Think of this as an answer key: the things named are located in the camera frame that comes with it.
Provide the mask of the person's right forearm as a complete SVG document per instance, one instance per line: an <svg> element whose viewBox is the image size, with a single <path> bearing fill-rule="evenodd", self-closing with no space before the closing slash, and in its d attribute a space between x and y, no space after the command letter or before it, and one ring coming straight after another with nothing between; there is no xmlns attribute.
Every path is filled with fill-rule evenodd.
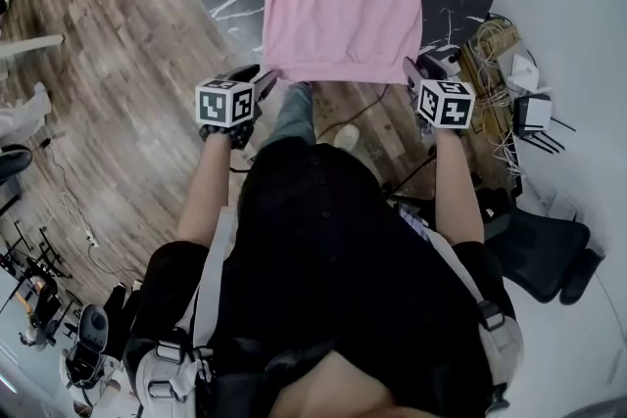
<svg viewBox="0 0 627 418"><path fill-rule="evenodd" d="M454 130L437 129L435 222L450 244L483 243L484 224L465 150Z"/></svg>

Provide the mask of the person's blue jeans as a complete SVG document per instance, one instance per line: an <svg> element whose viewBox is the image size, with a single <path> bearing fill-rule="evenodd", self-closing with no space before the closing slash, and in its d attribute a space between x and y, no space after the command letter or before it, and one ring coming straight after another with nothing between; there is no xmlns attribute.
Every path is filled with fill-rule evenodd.
<svg viewBox="0 0 627 418"><path fill-rule="evenodd" d="M315 143L313 90L307 82L292 84L278 113L274 128L260 149L289 138Z"/></svg>

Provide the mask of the person's black top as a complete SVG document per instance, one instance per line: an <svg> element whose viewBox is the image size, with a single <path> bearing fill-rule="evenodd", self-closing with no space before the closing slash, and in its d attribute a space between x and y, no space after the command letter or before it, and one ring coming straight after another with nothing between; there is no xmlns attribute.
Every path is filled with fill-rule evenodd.
<svg viewBox="0 0 627 418"><path fill-rule="evenodd" d="M259 153L224 264L212 384L199 418L269 418L330 352L444 418L483 418L493 394L480 311L357 159L299 138Z"/></svg>

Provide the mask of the cardboard box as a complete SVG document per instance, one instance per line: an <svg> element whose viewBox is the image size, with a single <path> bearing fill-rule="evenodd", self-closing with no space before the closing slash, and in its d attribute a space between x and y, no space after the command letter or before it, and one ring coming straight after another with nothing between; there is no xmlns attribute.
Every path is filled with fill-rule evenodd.
<svg viewBox="0 0 627 418"><path fill-rule="evenodd" d="M473 86L476 102L471 127L495 144L508 135L512 124L513 100L522 94L506 83L498 57L520 41L516 26L499 15L479 25L460 50L460 75Z"/></svg>

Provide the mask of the white router black antennas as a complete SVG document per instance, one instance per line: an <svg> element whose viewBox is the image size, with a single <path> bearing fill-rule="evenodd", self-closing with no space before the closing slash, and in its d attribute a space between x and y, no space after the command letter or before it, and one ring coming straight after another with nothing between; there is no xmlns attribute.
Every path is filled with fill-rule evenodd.
<svg viewBox="0 0 627 418"><path fill-rule="evenodd" d="M571 132L576 129L554 117L554 103L548 94L537 93L515 98L512 111L511 131L521 142L550 155L566 151L565 146L549 134L549 130L554 124Z"/></svg>

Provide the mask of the grey shoulder harness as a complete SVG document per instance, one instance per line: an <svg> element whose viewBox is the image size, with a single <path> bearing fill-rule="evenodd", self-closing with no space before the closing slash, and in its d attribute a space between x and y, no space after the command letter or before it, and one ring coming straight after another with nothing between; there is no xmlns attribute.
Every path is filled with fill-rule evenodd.
<svg viewBox="0 0 627 418"><path fill-rule="evenodd" d="M425 238L457 275L479 309L479 337L489 363L496 401L488 416L508 407L502 398L522 363L524 343L517 322L482 296L471 275L451 245L439 233L422 224L418 217L401 211L401 217ZM235 211L220 210L217 230L206 258L197 289L176 326L180 342L161 340L144 355L135 376L136 393L148 418L196 418L196 381L215 384L210 371L213 351L209 342L218 318L222 267L229 244Z"/></svg>

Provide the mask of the person's left forearm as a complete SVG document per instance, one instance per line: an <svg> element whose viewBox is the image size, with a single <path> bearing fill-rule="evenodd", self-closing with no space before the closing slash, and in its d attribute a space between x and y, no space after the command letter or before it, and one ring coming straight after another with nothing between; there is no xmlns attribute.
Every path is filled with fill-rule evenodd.
<svg viewBox="0 0 627 418"><path fill-rule="evenodd" d="M231 139L210 135L204 144L176 230L178 241L209 247L222 208L228 205Z"/></svg>

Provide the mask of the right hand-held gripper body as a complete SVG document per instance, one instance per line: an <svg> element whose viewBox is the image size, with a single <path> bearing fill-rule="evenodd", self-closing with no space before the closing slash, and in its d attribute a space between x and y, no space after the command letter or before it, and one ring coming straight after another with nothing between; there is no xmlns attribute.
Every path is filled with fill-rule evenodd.
<svg viewBox="0 0 627 418"><path fill-rule="evenodd" d="M475 105L472 86L463 81L422 79L417 112L436 128L465 130Z"/></svg>

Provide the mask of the white-legged dark-top desk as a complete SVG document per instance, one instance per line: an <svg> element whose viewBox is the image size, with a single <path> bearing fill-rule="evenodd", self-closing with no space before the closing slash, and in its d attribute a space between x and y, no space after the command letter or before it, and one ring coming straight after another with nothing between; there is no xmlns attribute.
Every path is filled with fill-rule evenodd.
<svg viewBox="0 0 627 418"><path fill-rule="evenodd" d="M19 54L55 47L61 45L65 40L62 34L46 35L34 37L20 41L0 43L0 60L18 56Z"/></svg>

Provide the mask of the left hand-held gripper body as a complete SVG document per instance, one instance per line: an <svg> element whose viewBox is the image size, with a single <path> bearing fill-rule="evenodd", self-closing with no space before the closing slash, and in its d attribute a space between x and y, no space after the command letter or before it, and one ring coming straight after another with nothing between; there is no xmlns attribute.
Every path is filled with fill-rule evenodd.
<svg viewBox="0 0 627 418"><path fill-rule="evenodd" d="M195 87L195 120L200 125L233 128L263 114L260 101L266 78L251 82L209 78Z"/></svg>

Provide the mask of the black office chair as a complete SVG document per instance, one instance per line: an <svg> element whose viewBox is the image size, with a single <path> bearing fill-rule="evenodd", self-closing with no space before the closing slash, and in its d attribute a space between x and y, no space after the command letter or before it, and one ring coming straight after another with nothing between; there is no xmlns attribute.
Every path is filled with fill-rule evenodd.
<svg viewBox="0 0 627 418"><path fill-rule="evenodd" d="M541 303L577 303L603 256L589 247L589 228L574 220L519 209L503 188L476 192L486 246L504 276Z"/></svg>

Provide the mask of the white square router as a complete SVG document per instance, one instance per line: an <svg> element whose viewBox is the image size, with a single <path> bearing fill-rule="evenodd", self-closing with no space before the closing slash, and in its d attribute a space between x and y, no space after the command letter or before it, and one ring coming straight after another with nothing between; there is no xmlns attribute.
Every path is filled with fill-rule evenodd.
<svg viewBox="0 0 627 418"><path fill-rule="evenodd" d="M539 85L539 71L535 64L522 55L515 54L506 83L529 92L535 92Z"/></svg>

